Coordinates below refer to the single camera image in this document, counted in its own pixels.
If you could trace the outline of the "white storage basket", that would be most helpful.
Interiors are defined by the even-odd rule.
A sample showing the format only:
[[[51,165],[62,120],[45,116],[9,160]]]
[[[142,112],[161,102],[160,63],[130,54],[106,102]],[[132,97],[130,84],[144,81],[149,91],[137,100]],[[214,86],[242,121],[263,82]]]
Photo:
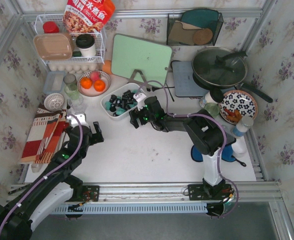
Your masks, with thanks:
[[[130,90],[131,92],[133,90],[138,90],[139,89],[139,85],[136,84],[136,83],[127,83],[126,85],[118,88],[117,90],[114,90],[112,93],[106,95],[102,100],[101,100],[101,106],[102,108],[104,109],[105,113],[107,114],[108,117],[110,117],[112,120],[114,121],[119,121],[119,120],[122,120],[124,118],[126,118],[127,116],[129,116],[129,112],[135,108],[137,108],[137,102],[135,99],[133,100],[128,100],[126,97],[122,97],[123,93],[127,90]],[[118,110],[119,108],[122,108],[124,110],[126,110],[126,112],[122,115],[119,115],[117,117],[114,117],[113,116],[113,113],[116,113],[116,112],[111,112],[110,110],[106,110],[105,109],[105,102],[109,102],[110,100],[110,97],[111,95],[116,95],[117,96],[117,99],[121,99],[122,100],[122,107],[116,107],[115,106],[115,102],[116,100],[112,103],[111,106],[115,106],[116,107],[116,110]],[[126,109],[126,106],[125,105],[125,101],[133,101],[133,105],[135,105],[134,108],[130,109],[130,110],[127,110]]]

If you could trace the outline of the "grey blue oven mitt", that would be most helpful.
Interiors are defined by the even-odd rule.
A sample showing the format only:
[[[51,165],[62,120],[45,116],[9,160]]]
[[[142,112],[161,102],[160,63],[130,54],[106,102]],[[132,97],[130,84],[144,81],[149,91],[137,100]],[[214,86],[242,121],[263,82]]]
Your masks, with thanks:
[[[232,145],[228,144],[225,146],[224,150],[222,151],[221,158],[225,162],[233,163],[233,162],[238,162],[241,166],[246,167],[246,163],[243,161],[240,161],[239,158],[235,158],[233,156],[233,150],[232,150]],[[201,163],[203,162],[203,156],[202,154],[195,148],[195,146],[192,146],[191,148],[191,158],[193,161]]]

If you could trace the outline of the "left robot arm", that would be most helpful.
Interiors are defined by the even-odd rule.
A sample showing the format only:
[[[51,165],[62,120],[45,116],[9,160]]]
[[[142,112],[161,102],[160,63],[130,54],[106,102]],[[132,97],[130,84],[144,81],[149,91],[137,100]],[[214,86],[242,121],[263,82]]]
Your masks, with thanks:
[[[14,200],[0,205],[0,240],[28,240],[38,225],[60,204],[80,196],[83,181],[72,172],[88,148],[104,138],[98,122],[70,127],[69,141],[52,157],[41,175]]]

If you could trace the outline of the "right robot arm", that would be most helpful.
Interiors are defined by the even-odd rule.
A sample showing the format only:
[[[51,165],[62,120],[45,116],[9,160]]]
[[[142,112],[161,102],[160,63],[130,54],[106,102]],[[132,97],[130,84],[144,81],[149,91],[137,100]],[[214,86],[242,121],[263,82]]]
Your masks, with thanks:
[[[156,96],[135,93],[137,108],[129,112],[130,123],[138,128],[150,123],[160,132],[187,132],[194,147],[203,157],[203,185],[209,189],[221,188],[225,180],[219,173],[221,149],[236,142],[205,109],[188,115],[165,113]]]

